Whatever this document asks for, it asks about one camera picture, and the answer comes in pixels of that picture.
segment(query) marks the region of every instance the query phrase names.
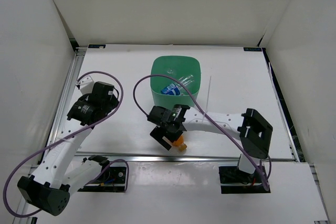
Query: white work surface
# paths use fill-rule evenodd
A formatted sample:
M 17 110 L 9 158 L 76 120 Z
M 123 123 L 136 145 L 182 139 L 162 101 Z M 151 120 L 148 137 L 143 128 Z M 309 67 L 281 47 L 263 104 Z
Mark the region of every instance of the white work surface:
M 273 163 L 269 194 L 221 194 L 218 164 L 130 163 L 126 193 L 75 193 L 37 224 L 314 224 L 327 220 L 310 167 Z M 35 210 L 29 206 L 28 212 Z
M 106 48 L 88 49 L 80 75 L 99 70 L 116 76 L 124 87 L 124 100 L 120 110 L 96 126 L 86 138 L 81 152 L 180 155 L 168 152 L 149 136 L 155 125 L 146 120 L 132 97 L 135 83 L 151 73 L 153 61 L 157 57 L 165 55 L 191 56 L 200 62 L 202 81 L 197 101 L 201 107 L 206 107 L 208 84 L 212 76 L 208 111 L 226 114 L 244 113 L 247 108 L 258 110 L 274 128 L 270 157 L 292 159 L 289 136 L 280 115 L 263 53 L 247 52 L 243 47 L 219 46 L 106 45 Z M 94 81 L 115 84 L 111 78 L 101 74 L 93 74 L 92 77 Z M 150 80 L 143 81 L 136 92 L 138 102 L 149 113 L 154 106 Z M 70 104 L 74 104 L 80 96 L 80 91 L 75 89 Z M 188 146 L 185 156 L 240 155 L 237 147 L 223 135 L 186 132 L 184 139 Z

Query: plastic container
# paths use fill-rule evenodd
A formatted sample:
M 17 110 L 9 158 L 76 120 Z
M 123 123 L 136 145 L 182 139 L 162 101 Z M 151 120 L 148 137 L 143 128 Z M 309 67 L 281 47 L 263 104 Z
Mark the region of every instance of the plastic container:
M 197 98 L 201 86 L 201 67 L 198 60 L 187 56 L 161 56 L 158 57 L 152 66 L 151 74 L 164 74 L 179 79 L 183 76 L 193 75 L 195 83 L 190 92 Z M 172 83 L 172 80 L 164 77 L 151 78 L 151 89 L 154 104 L 171 110 L 175 104 L 194 106 L 189 95 L 167 95 L 161 94 L 161 90 Z

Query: plastic bottle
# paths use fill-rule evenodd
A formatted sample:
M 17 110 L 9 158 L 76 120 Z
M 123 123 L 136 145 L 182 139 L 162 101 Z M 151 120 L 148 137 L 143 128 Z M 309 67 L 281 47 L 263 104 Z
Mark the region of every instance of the plastic bottle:
M 191 74 L 189 76 L 183 76 L 179 78 L 179 82 L 190 89 L 192 83 L 194 82 L 194 76 Z M 161 94 L 169 94 L 169 95 L 188 95 L 184 88 L 181 87 L 178 83 L 172 83 L 161 90 Z

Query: black label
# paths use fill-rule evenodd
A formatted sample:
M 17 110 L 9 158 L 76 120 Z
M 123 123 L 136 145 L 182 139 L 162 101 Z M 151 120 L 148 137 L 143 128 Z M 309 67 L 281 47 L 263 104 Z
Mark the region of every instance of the black label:
M 245 52 L 262 52 L 260 47 L 244 47 Z
M 90 44 L 88 48 L 105 48 L 106 45 L 101 44 L 101 45 L 96 45 L 96 44 Z

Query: clear plastic bottle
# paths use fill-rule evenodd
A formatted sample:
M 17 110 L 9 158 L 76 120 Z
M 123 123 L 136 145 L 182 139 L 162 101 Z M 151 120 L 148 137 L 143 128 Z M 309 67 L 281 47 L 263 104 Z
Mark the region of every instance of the clear plastic bottle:
M 194 76 L 191 74 L 189 76 L 183 76 L 179 78 L 179 82 L 185 85 L 188 90 L 192 86 L 192 83 L 195 82 Z M 161 94 L 169 95 L 188 95 L 184 88 L 181 87 L 178 83 L 174 82 L 164 89 L 161 90 Z

